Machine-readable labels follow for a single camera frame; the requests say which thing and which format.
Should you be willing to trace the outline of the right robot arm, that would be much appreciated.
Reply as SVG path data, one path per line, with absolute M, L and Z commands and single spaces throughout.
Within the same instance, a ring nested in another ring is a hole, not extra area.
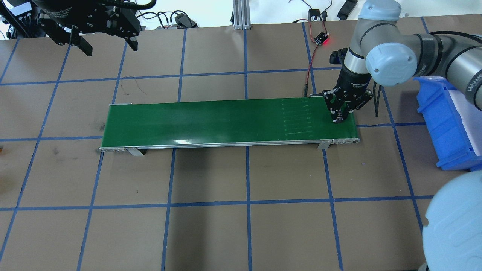
M 348 48 L 332 53 L 341 65 L 334 89 L 322 93 L 333 122 L 372 99 L 367 85 L 396 86 L 417 77 L 433 84 L 420 91 L 419 109 L 434 146 L 438 166 L 470 171 L 445 184 L 432 198 L 423 227 L 426 262 L 422 271 L 481 270 L 481 154 L 466 133 L 462 116 L 481 110 L 481 36 L 455 31 L 403 35 L 396 24 L 401 6 L 394 0 L 367 0 Z

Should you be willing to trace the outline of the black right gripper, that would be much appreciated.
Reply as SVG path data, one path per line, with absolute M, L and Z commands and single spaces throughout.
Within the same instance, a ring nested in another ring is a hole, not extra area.
M 371 79 L 370 73 L 355 73 L 347 67 L 340 70 L 334 88 L 323 92 L 334 123 L 344 122 L 353 110 L 362 108 L 372 100 L 374 94 L 368 89 Z

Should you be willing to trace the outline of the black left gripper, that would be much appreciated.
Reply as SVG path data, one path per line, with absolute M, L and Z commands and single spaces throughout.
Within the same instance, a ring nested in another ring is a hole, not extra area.
M 37 26 L 59 45 L 70 44 L 92 56 L 93 48 L 81 34 L 105 33 L 124 38 L 131 50 L 138 51 L 140 6 L 133 1 L 38 0 L 36 6 L 41 9 Z

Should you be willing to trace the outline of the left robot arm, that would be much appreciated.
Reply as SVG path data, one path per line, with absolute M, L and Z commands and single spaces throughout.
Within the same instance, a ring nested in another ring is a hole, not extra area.
M 136 17 L 138 5 L 122 0 L 34 0 L 41 12 L 37 19 L 47 36 L 58 45 L 79 48 L 92 56 L 93 48 L 83 34 L 105 33 L 123 38 L 138 51 L 141 25 Z

